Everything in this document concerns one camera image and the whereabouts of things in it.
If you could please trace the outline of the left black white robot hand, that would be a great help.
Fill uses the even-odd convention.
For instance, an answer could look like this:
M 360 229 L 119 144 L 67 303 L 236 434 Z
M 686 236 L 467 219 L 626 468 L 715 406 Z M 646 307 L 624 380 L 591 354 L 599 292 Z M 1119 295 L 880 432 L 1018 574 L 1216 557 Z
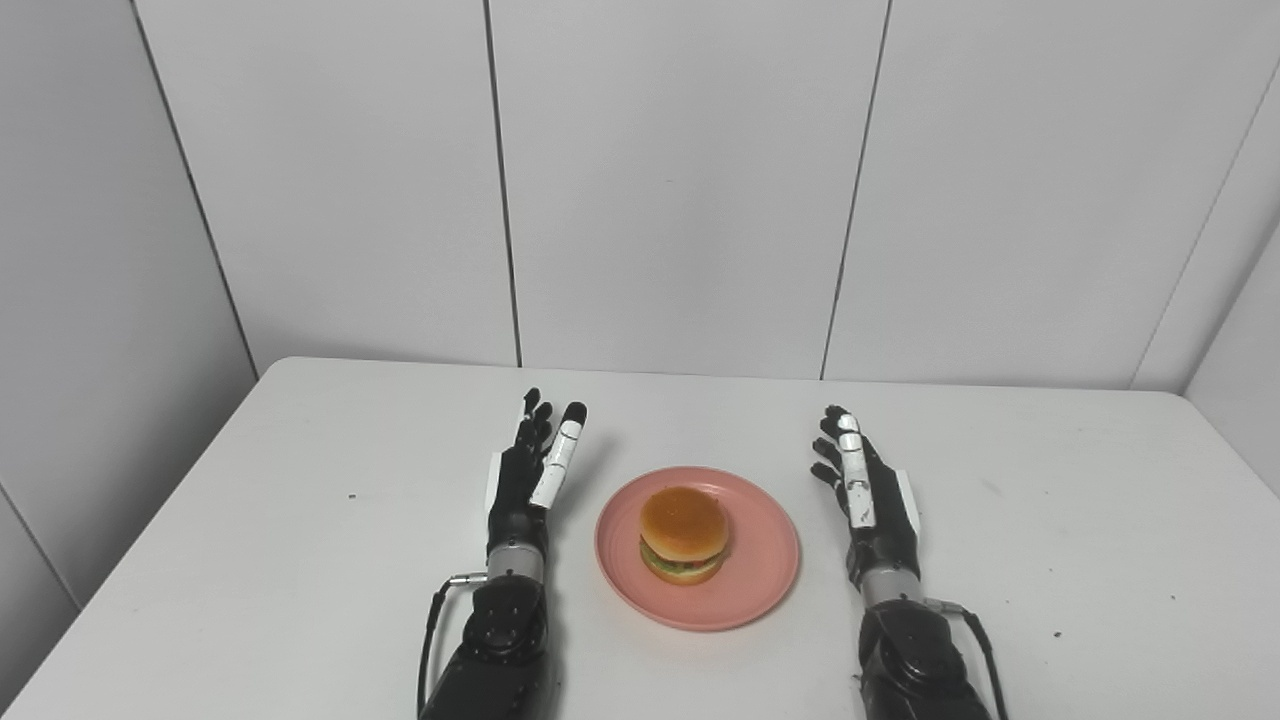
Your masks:
M 568 475 L 588 407 L 571 402 L 559 424 L 553 405 L 532 387 L 524 405 L 512 445 L 500 454 L 497 487 L 486 520 L 486 552 L 526 546 L 548 559 L 548 512 Z

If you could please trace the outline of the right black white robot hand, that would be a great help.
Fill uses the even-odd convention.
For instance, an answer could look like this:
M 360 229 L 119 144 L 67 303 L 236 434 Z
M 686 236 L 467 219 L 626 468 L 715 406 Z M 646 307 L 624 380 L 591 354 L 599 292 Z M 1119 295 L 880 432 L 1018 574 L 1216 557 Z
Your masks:
M 812 443 L 810 474 L 828 486 L 847 520 L 849 580 L 867 605 L 920 596 L 919 516 L 909 483 L 884 462 L 858 419 L 829 405 Z

